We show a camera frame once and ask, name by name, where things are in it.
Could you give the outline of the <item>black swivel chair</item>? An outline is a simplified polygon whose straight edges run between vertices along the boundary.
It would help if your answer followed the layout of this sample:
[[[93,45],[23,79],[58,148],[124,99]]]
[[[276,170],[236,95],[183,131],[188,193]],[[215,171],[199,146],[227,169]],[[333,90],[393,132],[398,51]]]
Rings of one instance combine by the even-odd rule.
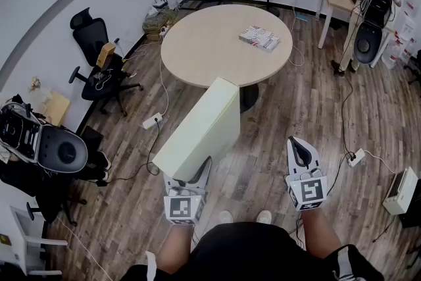
[[[69,223],[77,225],[71,219],[68,204],[70,202],[85,205],[85,199],[78,199],[69,194],[73,177],[70,174],[49,172],[41,167],[24,161],[0,161],[0,180],[36,199],[37,207],[26,206],[31,218],[41,213],[51,224],[60,211],[64,211]]]

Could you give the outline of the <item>person's black clothing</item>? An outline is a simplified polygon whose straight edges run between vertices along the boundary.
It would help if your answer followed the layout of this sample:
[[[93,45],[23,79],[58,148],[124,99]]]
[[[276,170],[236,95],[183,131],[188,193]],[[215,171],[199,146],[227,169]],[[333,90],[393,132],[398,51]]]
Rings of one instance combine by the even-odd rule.
[[[277,226],[219,224],[207,232],[174,274],[157,269],[152,281],[384,281],[354,245],[320,259]]]

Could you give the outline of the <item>grey oval shell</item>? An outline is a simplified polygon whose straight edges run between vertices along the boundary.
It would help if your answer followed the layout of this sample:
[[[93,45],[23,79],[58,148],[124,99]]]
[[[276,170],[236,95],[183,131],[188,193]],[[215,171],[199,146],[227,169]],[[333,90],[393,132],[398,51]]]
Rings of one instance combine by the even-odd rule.
[[[360,64],[370,64],[378,54],[382,42],[382,29],[368,21],[362,22],[355,37],[354,57]]]
[[[41,131],[37,163],[46,170],[74,174],[81,171],[88,158],[85,142],[76,134],[56,126]]]

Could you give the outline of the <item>person's right forearm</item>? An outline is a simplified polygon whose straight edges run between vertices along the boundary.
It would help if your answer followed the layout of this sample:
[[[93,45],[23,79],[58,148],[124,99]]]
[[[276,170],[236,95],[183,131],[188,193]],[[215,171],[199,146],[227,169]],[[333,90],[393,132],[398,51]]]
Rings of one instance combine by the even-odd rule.
[[[305,232],[306,250],[315,257],[325,259],[343,246],[322,209],[301,213]]]

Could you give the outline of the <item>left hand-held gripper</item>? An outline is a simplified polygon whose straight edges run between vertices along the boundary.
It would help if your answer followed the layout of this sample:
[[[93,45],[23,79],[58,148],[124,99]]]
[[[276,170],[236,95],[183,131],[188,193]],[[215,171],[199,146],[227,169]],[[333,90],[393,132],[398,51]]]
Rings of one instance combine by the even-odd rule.
[[[163,174],[166,186],[164,209],[166,219],[172,224],[197,224],[200,221],[205,203],[205,189],[212,168],[212,158],[208,156],[195,176],[187,182],[188,187],[181,187],[179,182]]]

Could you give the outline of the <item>small yellow wooden box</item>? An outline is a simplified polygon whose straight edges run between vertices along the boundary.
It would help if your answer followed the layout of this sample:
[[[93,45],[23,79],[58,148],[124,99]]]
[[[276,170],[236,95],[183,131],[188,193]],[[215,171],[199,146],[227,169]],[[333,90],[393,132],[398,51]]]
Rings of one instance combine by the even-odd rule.
[[[113,55],[115,49],[116,49],[116,46],[115,46],[114,43],[108,42],[108,43],[104,44],[104,46],[102,46],[101,51],[99,53],[99,56],[97,58],[96,65],[102,68],[104,66],[106,58],[109,55]]]

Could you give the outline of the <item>black floor mats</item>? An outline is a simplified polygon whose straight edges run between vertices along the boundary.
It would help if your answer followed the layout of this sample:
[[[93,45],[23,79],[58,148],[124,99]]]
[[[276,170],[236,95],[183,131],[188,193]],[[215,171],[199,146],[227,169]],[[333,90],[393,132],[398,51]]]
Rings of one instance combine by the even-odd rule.
[[[179,9],[186,11],[198,11],[202,4],[203,2],[200,0],[183,0],[179,4]]]

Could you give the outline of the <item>white box appliance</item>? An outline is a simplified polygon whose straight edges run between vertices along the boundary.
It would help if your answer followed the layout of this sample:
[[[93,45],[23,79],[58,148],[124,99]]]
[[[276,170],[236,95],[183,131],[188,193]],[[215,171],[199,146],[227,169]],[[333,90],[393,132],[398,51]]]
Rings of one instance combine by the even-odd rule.
[[[414,195],[418,177],[411,167],[394,176],[383,206],[390,215],[401,215],[407,212]]]

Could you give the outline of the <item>stack of white water bottles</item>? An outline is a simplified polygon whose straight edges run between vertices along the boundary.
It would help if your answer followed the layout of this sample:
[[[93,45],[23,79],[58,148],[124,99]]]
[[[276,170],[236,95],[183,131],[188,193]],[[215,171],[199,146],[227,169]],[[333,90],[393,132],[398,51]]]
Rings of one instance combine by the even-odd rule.
[[[393,34],[381,56],[387,69],[393,69],[397,61],[407,65],[410,57],[414,55],[414,35],[417,29],[415,18],[420,9],[421,0],[403,0],[401,10],[394,20]]]

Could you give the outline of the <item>person's left forearm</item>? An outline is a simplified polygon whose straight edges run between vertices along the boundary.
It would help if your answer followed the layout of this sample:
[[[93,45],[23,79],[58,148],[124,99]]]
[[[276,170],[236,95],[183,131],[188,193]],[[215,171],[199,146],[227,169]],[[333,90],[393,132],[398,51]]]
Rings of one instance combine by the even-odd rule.
[[[157,255],[157,268],[174,274],[190,256],[193,225],[173,225]]]

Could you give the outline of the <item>printed cover book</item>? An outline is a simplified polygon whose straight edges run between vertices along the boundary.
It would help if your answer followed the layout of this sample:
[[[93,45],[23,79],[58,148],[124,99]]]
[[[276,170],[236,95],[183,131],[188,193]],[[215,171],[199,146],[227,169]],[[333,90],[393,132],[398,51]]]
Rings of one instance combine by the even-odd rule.
[[[239,39],[267,52],[273,51],[281,42],[280,37],[255,25],[250,25],[242,31]]]

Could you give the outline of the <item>pale green board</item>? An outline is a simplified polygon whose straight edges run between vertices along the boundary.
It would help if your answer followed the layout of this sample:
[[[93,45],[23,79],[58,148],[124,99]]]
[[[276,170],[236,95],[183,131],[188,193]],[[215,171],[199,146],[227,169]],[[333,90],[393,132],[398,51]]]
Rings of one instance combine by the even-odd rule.
[[[207,159],[218,164],[240,134],[239,87],[217,78],[152,163],[168,177],[185,183],[198,181]]]

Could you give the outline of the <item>round wooden table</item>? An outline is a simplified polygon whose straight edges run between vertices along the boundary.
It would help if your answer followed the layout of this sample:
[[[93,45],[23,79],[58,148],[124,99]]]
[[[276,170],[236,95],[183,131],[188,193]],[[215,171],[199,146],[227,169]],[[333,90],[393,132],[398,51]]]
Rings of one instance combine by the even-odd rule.
[[[279,44],[271,51],[240,40],[250,26],[274,34]],[[241,112],[259,98],[258,84],[276,74],[291,55],[288,27],[273,14],[249,5],[217,5],[179,20],[165,35],[161,59],[177,79],[208,88],[217,77],[239,86]]]

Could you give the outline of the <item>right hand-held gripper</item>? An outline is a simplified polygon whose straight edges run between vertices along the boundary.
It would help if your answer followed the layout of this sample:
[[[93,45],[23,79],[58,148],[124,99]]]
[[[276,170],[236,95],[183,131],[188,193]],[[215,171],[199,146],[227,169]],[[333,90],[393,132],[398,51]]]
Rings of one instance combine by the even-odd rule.
[[[287,163],[290,174],[285,180],[287,192],[296,211],[316,209],[326,200],[327,177],[320,169],[317,150],[305,140],[297,137],[287,139]],[[296,174],[296,168],[309,172]]]

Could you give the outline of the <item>yellow paper bag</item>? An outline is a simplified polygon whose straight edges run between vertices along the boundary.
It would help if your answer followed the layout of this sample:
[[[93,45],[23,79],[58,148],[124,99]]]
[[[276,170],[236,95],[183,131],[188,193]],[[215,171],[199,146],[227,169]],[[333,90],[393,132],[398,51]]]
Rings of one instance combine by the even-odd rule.
[[[68,98],[56,91],[51,91],[50,96],[43,104],[42,115],[46,121],[55,125],[61,126],[70,109],[71,102]]]

